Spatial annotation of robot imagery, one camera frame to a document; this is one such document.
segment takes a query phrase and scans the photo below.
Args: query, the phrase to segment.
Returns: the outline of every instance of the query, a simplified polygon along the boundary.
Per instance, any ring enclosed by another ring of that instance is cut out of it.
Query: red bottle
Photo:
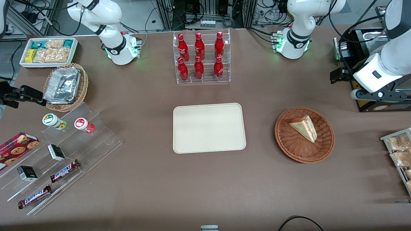
[[[181,81],[187,82],[188,81],[188,69],[186,64],[184,63],[184,59],[182,57],[178,57],[178,74],[180,75]]]
[[[194,44],[196,49],[196,55],[200,56],[201,60],[204,60],[206,57],[206,49],[204,48],[204,41],[201,38],[201,33],[196,33],[196,43]]]
[[[204,64],[201,61],[200,56],[196,56],[196,63],[194,64],[194,69],[196,70],[196,78],[198,80],[203,80],[204,77]]]
[[[223,79],[223,68],[224,65],[221,63],[221,56],[218,56],[215,59],[215,64],[214,64],[214,79],[216,81],[220,81],[221,79]]]
[[[190,55],[188,54],[187,43],[184,41],[184,35],[179,34],[177,38],[178,38],[178,52],[180,53],[180,57],[182,57],[185,62],[188,62],[190,60]]]
[[[214,56],[217,58],[218,56],[223,57],[224,55],[224,40],[223,40],[223,32],[217,32],[217,39],[214,43],[215,53]]]

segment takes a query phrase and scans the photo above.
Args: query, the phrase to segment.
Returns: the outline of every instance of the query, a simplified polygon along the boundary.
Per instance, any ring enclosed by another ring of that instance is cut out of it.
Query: table
[[[126,66],[107,58],[98,37],[77,37],[76,60],[90,80],[85,101],[124,143],[35,216],[0,195],[1,229],[272,231],[304,215],[325,230],[409,230],[411,206],[393,203],[406,189],[379,137],[410,127],[410,113],[357,112],[349,84],[329,82],[335,36],[317,27],[303,57],[288,60],[249,31],[231,30],[231,82],[206,86],[176,84],[172,33],[149,34],[141,58]],[[49,72],[22,68],[16,86],[42,89]],[[175,107],[232,102],[243,109],[244,150],[173,152]],[[334,151],[321,163],[297,163],[275,141],[277,117],[294,106],[319,111],[334,129]],[[7,108],[0,142],[37,134],[48,112],[28,102]]]

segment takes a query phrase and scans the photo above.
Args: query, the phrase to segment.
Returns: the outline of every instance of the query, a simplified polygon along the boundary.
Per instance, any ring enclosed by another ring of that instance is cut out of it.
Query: cookie box
[[[20,132],[4,144],[0,145],[0,170],[39,145],[35,136]]]

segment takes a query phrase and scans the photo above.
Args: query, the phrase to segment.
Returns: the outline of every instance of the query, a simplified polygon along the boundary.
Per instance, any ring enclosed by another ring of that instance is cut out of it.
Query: sandwich slice
[[[314,143],[317,139],[317,132],[315,131],[314,124],[309,116],[306,115],[303,118],[291,120],[289,125],[311,143]]]

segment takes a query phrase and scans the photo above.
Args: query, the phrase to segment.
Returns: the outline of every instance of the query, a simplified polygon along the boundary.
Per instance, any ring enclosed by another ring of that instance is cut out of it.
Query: brown wicker basket
[[[290,120],[309,116],[317,132],[317,139],[311,143],[288,123]],[[275,123],[275,139],[278,145],[292,159],[301,163],[317,163],[330,155],[334,148],[334,131],[327,119],[317,111],[306,107],[295,107],[283,112]]]
[[[54,110],[54,111],[60,111],[60,112],[68,112],[76,107],[78,107],[85,99],[85,95],[87,94],[87,87],[88,87],[88,76],[87,73],[84,71],[84,69],[76,64],[76,63],[70,63],[58,68],[69,68],[69,67],[75,67],[79,70],[81,70],[81,76],[80,76],[80,82],[79,82],[79,89],[77,91],[77,99],[73,104],[46,104],[46,107],[48,109]],[[48,82],[50,81],[51,73],[48,75],[48,78],[46,80],[46,84],[43,87],[43,94],[46,92]]]

